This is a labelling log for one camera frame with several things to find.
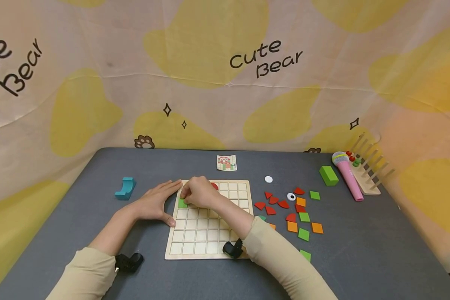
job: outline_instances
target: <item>green square tile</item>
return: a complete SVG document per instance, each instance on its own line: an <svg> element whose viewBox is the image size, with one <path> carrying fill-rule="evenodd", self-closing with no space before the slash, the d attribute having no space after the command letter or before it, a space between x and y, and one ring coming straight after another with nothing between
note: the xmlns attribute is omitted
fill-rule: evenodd
<svg viewBox="0 0 450 300"><path fill-rule="evenodd" d="M307 212L299 212L298 215L300 216L300 221L302 222L310 222L310 216L308 216Z"/></svg>
<svg viewBox="0 0 450 300"><path fill-rule="evenodd" d="M314 200L320 200L320 193L314 192L313 190L310 191L310 198Z"/></svg>
<svg viewBox="0 0 450 300"><path fill-rule="evenodd" d="M310 231L304 230L303 228L298 228L298 238L308 241L310 237Z"/></svg>
<svg viewBox="0 0 450 300"><path fill-rule="evenodd" d="M308 253L307 251L300 250L300 254L303 255L308 261L312 259L312 254Z"/></svg>
<svg viewBox="0 0 450 300"><path fill-rule="evenodd" d="M183 202L183 199L178 199L178 208L187 208L188 204Z"/></svg>

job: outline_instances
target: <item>blue curved block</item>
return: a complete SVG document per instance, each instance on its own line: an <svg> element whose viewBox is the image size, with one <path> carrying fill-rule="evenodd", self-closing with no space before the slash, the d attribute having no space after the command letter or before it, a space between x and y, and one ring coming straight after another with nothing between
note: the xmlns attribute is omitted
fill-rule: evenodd
<svg viewBox="0 0 450 300"><path fill-rule="evenodd" d="M122 179L122 189L115 192L115 197L118 200L128 200L132 195L133 189L135 187L135 180L133 177L124 177Z"/></svg>

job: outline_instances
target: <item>fabric backdrop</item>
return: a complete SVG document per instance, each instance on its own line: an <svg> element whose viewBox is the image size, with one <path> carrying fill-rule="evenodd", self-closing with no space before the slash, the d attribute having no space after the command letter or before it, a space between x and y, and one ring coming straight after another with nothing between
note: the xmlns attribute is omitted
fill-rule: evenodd
<svg viewBox="0 0 450 300"><path fill-rule="evenodd" d="M100 148L362 133L450 271L450 0L0 0L0 281Z"/></svg>

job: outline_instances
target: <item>black sparkle star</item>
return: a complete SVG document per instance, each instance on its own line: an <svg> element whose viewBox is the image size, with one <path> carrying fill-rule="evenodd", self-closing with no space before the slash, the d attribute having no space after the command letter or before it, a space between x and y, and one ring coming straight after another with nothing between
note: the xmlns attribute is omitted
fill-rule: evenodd
<svg viewBox="0 0 450 300"><path fill-rule="evenodd" d="M168 103L165 104L165 108L164 108L165 114L168 117L168 115L170 114L170 111L172 111L172 109L168 106Z"/></svg>
<svg viewBox="0 0 450 300"><path fill-rule="evenodd" d="M350 123L350 130L352 130L355 126L358 126L358 118Z"/></svg>

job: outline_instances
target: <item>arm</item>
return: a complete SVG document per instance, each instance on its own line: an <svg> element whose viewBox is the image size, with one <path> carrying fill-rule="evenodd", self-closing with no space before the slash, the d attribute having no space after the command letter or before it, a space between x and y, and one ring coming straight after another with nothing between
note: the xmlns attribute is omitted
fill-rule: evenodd
<svg viewBox="0 0 450 300"><path fill-rule="evenodd" d="M245 212L216 192L205 177L193 177L180 198L218 213L243 240L250 259L264 267L292 300L336 300L316 269L284 237L262 219Z"/></svg>
<svg viewBox="0 0 450 300"><path fill-rule="evenodd" d="M172 216L164 212L164 204L181 186L181 180L169 180L117 211L90 245L76 252L46 299L102 299L115 279L115 255L135 222L139 219L159 219L175 226Z"/></svg>

